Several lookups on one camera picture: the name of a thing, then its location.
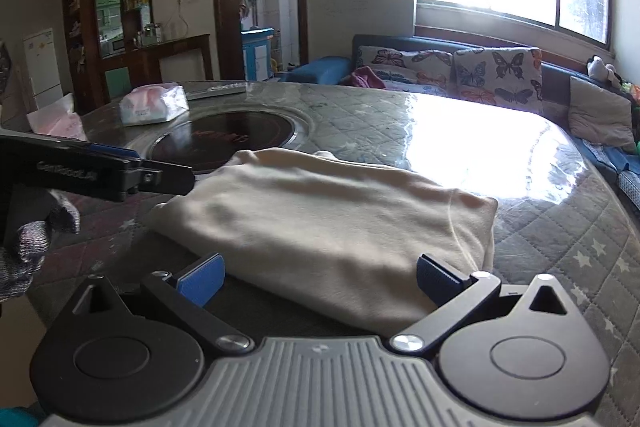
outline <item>blue sofa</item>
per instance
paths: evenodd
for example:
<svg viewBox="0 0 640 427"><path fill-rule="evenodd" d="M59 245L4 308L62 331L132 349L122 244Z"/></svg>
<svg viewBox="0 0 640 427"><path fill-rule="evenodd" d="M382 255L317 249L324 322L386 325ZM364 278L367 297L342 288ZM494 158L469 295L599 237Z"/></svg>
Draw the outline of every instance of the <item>blue sofa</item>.
<svg viewBox="0 0 640 427"><path fill-rule="evenodd" d="M477 46L465 44L463 42L444 41L439 39L427 39L421 37L390 37L383 35L365 35L358 34L353 37L351 47L351 57L323 57L314 60L305 66L301 66L291 71L287 75L287 82L298 82L302 84L325 84L335 85L351 73L356 67L356 58L360 46L378 46L381 48L392 48L398 51L415 52L421 50L441 50L453 53L457 50L469 49ZM454 68L451 69L452 80L455 75ZM584 80L592 82L604 89L609 89L616 94L623 96L631 101L632 117L634 129L637 128L638 105L631 95L613 89L603 84L591 80L584 74L576 71L568 70L549 64L542 63L542 98L545 106L545 118L558 124L570 135L568 125L568 108L571 100L571 83L570 78L578 76ZM618 174L623 170L632 170L636 174L640 174L640 158L638 156L629 156L619 149L605 148L609 157L608 162L600 161L588 149L582 140L572 137L576 147L585 158L591 161L601 172L610 185L616 186Z"/></svg>

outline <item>quilted tablecloth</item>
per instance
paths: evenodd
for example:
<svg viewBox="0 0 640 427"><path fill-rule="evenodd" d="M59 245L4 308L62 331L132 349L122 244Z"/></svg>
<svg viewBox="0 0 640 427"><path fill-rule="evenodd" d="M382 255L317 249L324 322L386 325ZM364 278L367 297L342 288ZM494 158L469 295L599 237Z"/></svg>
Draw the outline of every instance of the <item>quilted tablecloth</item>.
<svg viewBox="0 0 640 427"><path fill-rule="evenodd" d="M529 283L545 272L561 281L610 358L610 385L597 419L610 427L640 426L638 233L559 127L537 115L460 100L306 84L254 84L245 94L191 107L242 104L299 114L305 121L299 150L411 169L446 187L497 198L494 272L508 283ZM120 127L113 105L85 117L85 126L90 139L138 149L167 127ZM106 273L126 289L149 271L178 271L194 260L140 225L167 196L139 194L121 204L72 199L81 211L81 233L58 238L30 290L46 323L88 273ZM362 333L231 277L207 309L257 342L267 334Z"/></svg>

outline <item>sofa backrest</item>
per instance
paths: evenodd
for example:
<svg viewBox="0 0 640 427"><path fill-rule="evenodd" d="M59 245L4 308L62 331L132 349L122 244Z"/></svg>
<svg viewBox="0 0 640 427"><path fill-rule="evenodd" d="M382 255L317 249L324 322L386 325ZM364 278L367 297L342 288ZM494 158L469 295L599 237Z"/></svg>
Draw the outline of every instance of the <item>sofa backrest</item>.
<svg viewBox="0 0 640 427"><path fill-rule="evenodd" d="M464 42L443 41L440 39L428 39L424 37L390 37L384 35L365 35L357 34L353 36L353 47L351 52L352 67L356 67L358 57L358 49L360 46L379 46L381 48L393 48L402 52L417 52L421 50L440 50L453 54L458 50L468 50L470 48L479 48L472 44ZM545 116L557 123L558 125L568 129L567 113L571 102L571 77L577 76L583 80L587 80L597 86L609 89L616 94L623 96L631 101L632 108L638 107L630 94L621 92L604 86L600 82L591 80L588 76L578 73L577 71L568 70L542 62L542 99L545 105ZM636 120L636 111L633 111L634 120Z"/></svg>

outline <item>gray ribbed plate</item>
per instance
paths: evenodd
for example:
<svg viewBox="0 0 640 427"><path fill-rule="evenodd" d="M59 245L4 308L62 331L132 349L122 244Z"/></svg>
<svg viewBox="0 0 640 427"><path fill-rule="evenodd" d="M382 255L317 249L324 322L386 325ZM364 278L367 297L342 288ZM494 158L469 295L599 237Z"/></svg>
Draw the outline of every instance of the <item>gray ribbed plate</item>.
<svg viewBox="0 0 640 427"><path fill-rule="evenodd" d="M43 427L75 425L58 417L43 423ZM188 399L162 416L135 425L497 427L510 424L463 406L444 389L424 360L393 355L383 349L377 337L351 337L266 339L258 351L246 357L218 360ZM559 425L596 427L586 417Z"/></svg>

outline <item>gloved hand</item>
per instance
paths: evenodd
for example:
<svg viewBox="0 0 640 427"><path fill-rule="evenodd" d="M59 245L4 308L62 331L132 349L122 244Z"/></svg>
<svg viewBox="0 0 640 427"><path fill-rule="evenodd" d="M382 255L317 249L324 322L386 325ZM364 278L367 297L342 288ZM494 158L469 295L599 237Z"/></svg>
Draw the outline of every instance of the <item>gloved hand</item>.
<svg viewBox="0 0 640 427"><path fill-rule="evenodd" d="M60 193L15 187L4 246L0 246L0 303L27 291L42 266L53 232L79 230L78 210Z"/></svg>

